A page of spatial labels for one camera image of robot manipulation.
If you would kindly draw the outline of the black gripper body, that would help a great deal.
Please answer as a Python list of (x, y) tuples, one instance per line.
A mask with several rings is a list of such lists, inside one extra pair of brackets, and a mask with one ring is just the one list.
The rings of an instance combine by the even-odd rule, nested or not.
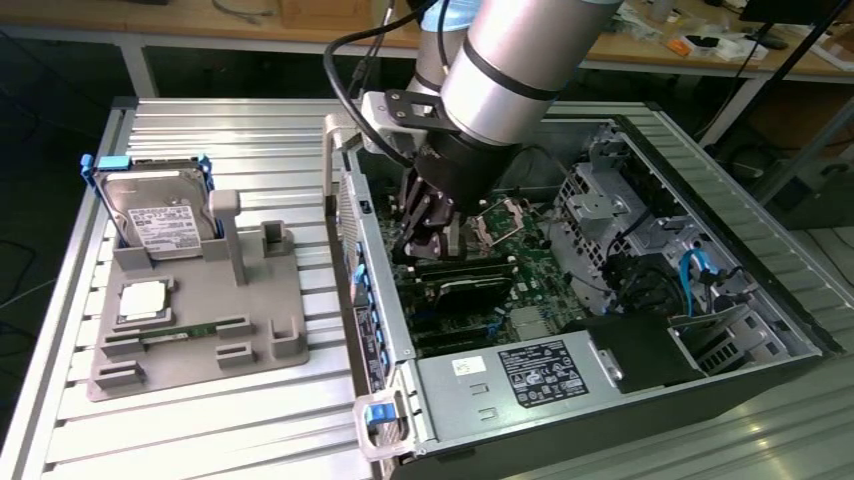
[(474, 214), (504, 174), (520, 144), (496, 146), (467, 134), (430, 131), (414, 166), (426, 183)]

